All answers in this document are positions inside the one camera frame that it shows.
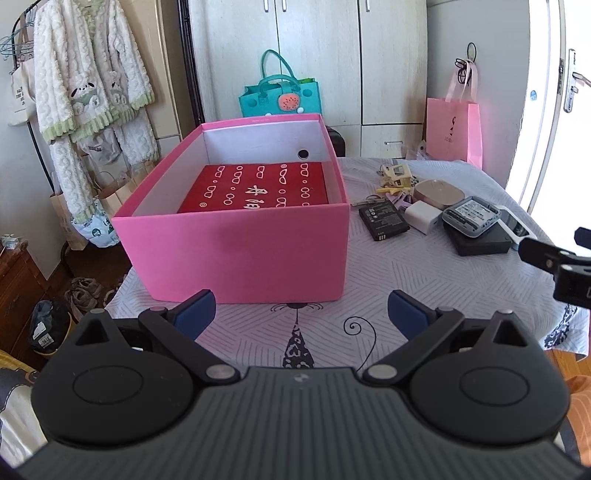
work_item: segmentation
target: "teal tote bag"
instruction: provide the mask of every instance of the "teal tote bag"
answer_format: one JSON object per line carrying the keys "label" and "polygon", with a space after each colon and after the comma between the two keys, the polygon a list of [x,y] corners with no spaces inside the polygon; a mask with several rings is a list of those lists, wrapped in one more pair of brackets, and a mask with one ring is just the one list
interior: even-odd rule
{"label": "teal tote bag", "polygon": [[[269,54],[280,60],[289,75],[267,76],[265,61]],[[318,82],[314,79],[296,79],[290,65],[275,50],[267,50],[262,55],[261,75],[262,80],[258,85],[245,87],[244,94],[238,97],[242,116],[322,113]]]}

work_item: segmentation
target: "pink shopping bag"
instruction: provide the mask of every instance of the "pink shopping bag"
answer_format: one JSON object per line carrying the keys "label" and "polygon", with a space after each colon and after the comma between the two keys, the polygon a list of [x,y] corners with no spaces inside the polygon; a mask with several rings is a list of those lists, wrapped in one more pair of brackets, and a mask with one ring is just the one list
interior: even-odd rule
{"label": "pink shopping bag", "polygon": [[[482,129],[480,108],[476,103],[478,70],[467,60],[466,78],[472,72],[472,101],[464,101],[466,85],[453,75],[445,99],[427,99],[427,153],[437,160],[463,160],[482,169]],[[462,87],[459,99],[454,95]]]}

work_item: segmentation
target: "pink cardboard box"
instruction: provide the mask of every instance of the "pink cardboard box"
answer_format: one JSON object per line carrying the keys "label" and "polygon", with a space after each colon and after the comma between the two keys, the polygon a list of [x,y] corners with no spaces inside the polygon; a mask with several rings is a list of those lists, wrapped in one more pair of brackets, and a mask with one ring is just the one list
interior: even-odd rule
{"label": "pink cardboard box", "polygon": [[[322,162],[328,205],[176,213],[207,164],[298,161]],[[208,288],[219,303],[320,302],[343,294],[349,212],[320,115],[277,115],[199,126],[112,222],[157,300]]]}

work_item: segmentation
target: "white door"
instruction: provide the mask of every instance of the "white door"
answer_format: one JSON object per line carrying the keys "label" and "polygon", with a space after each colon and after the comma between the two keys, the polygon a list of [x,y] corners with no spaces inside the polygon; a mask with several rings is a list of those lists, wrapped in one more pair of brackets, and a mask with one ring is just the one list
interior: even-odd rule
{"label": "white door", "polygon": [[361,127],[361,156],[363,158],[406,158],[408,150],[416,150],[423,126],[364,125]]}
{"label": "white door", "polygon": [[[591,79],[591,2],[566,0],[563,12],[566,48],[562,55],[560,113],[547,165],[538,179],[537,195],[529,211],[556,245],[590,256],[589,250],[575,244],[573,235],[578,227],[591,229],[591,154],[587,143],[591,132],[591,86],[577,80],[574,86],[578,93],[573,95],[570,113],[565,111],[565,105],[572,86],[569,70],[571,76],[574,71]],[[574,66],[569,65],[571,59],[576,59]]]}
{"label": "white door", "polygon": [[427,96],[425,0],[359,0],[363,124],[422,124]]}
{"label": "white door", "polygon": [[[192,0],[191,25],[199,83],[207,121],[242,116],[238,97],[261,80],[260,61],[269,48],[278,51],[274,0]],[[275,57],[267,75],[280,73]]]}
{"label": "white door", "polygon": [[319,83],[326,125],[360,125],[357,0],[276,0],[276,8],[281,55],[297,78]]}

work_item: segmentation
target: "tablecloth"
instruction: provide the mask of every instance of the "tablecloth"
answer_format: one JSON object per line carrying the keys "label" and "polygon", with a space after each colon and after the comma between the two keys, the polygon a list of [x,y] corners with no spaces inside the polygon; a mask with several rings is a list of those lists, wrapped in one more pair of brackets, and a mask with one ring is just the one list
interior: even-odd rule
{"label": "tablecloth", "polygon": [[[374,193],[384,159],[339,159],[351,201]],[[492,178],[464,162],[414,161],[413,175],[441,179],[509,207],[538,236],[544,232]],[[552,276],[503,255],[460,257],[443,227],[411,229],[375,242],[356,209],[350,215],[345,293],[334,302],[218,305],[197,342],[242,372],[248,366],[354,367],[361,370],[407,340],[390,322],[387,298],[401,289],[425,305],[453,306],[471,318],[510,308],[543,348],[587,354],[589,311],[556,302]],[[107,306],[113,318],[156,305],[132,268]]]}

